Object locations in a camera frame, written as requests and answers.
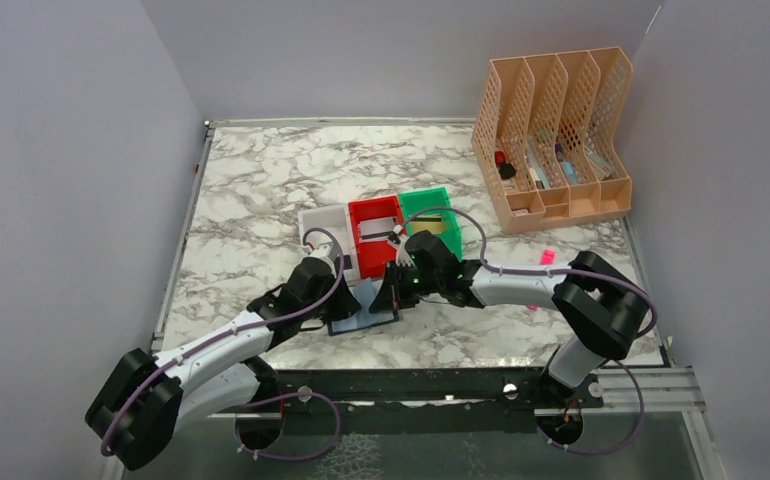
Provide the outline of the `navy blue card holder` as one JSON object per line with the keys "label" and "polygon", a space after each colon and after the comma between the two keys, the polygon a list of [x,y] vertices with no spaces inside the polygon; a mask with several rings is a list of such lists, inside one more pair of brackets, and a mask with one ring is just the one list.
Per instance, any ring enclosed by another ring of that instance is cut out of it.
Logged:
{"label": "navy blue card holder", "polygon": [[327,325],[328,335],[334,337],[398,322],[400,320],[398,312],[371,313],[369,311],[381,286],[381,280],[365,279],[350,287],[350,293],[360,304],[360,310],[347,319],[330,322]]}

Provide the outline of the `white plastic bin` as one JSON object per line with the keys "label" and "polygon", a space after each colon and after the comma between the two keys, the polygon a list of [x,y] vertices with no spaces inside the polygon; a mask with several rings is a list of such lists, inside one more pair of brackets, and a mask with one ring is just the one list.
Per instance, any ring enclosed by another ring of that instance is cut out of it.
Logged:
{"label": "white plastic bin", "polygon": [[353,283],[360,279],[347,203],[302,209],[298,212],[297,219],[300,238],[313,227],[329,231],[340,244],[344,254],[344,274],[347,282]]}

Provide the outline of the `peach file organizer rack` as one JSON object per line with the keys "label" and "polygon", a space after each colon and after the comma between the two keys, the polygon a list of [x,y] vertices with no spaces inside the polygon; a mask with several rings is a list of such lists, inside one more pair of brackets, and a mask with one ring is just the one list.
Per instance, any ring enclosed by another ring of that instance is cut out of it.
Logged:
{"label": "peach file organizer rack", "polygon": [[[619,47],[489,61],[471,143],[504,233],[612,221],[630,212],[633,183],[614,139],[632,77]],[[536,188],[525,159],[528,141],[549,188]],[[598,179],[584,145],[616,174]],[[513,179],[500,178],[496,150],[516,167]]]}

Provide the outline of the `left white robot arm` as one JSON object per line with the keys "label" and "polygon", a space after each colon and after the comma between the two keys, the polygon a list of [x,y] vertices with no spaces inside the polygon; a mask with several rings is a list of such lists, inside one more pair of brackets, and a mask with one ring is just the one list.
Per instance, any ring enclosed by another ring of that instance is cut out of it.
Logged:
{"label": "left white robot arm", "polygon": [[220,328],[170,350],[125,353],[84,417],[101,454],[140,469],[192,420],[235,405],[270,406],[276,386],[262,354],[301,333],[307,321],[340,321],[360,310],[344,264],[342,254],[315,250]]}

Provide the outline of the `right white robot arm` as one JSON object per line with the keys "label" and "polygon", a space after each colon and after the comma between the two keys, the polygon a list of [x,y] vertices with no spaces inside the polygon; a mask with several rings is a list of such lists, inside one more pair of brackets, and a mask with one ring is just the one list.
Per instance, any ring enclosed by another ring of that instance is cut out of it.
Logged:
{"label": "right white robot arm", "polygon": [[593,370],[625,359],[645,318],[654,313],[640,288],[591,251],[578,253],[567,265],[536,270],[494,267],[482,258],[460,260],[426,231],[400,248],[369,305],[372,313],[413,308],[422,298],[438,295],[460,308],[532,305],[562,315],[573,336],[551,356],[537,383],[540,398],[553,407],[573,399]]}

